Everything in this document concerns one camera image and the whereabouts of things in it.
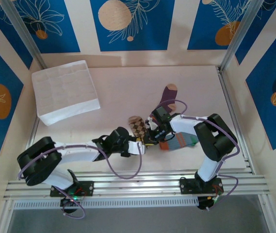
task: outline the sock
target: sock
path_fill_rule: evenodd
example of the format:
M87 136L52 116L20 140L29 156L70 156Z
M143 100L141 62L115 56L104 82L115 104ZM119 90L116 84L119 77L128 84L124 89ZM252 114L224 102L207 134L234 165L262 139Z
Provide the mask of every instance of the sock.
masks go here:
M174 84L168 84L162 93L162 99L160 103L166 100L174 100L177 97L178 89L177 86ZM164 109L170 113L176 110L176 103L174 101L168 101L162 105Z
M172 138L173 135L168 135L166 140ZM166 142L160 142L162 150L177 150L183 147L193 147L199 142L196 135L190 133L176 133L175 137Z
M128 124L133 132L133 135L143 138L147 132L143 119L140 116L132 116L128 119Z

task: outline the gray floor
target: gray floor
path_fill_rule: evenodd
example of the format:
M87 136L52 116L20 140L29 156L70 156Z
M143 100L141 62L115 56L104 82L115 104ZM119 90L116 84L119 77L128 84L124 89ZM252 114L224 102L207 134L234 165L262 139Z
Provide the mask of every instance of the gray floor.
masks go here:
M61 210L17 210L9 233L267 233L256 196L231 196L210 212L197 207L88 209L73 220Z

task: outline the ventilation grille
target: ventilation grille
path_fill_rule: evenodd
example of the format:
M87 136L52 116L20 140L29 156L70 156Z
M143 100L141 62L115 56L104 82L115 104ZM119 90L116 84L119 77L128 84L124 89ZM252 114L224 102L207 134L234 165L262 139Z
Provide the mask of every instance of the ventilation grille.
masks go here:
M198 206L197 197L176 198L123 198L123 199L89 199L80 204L87 209L94 208L134 208L134 207L167 207L167 206ZM58 209L60 200L18 200L15 210L25 209Z

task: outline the white box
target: white box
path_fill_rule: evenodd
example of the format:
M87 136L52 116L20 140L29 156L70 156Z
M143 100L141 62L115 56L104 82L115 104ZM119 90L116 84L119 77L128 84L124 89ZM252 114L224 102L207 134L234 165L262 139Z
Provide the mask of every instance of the white box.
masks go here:
M45 125L100 108L85 61L32 74L37 116Z

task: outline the striped sock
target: striped sock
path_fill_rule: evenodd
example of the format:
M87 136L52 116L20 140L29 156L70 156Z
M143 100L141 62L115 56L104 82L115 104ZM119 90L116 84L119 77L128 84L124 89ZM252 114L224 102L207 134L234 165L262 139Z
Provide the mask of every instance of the striped sock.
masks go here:
M173 135L168 135L166 140L172 138ZM162 150L177 150L183 147L193 147L199 142L198 137L189 133L176 133L175 137L166 142L160 142Z

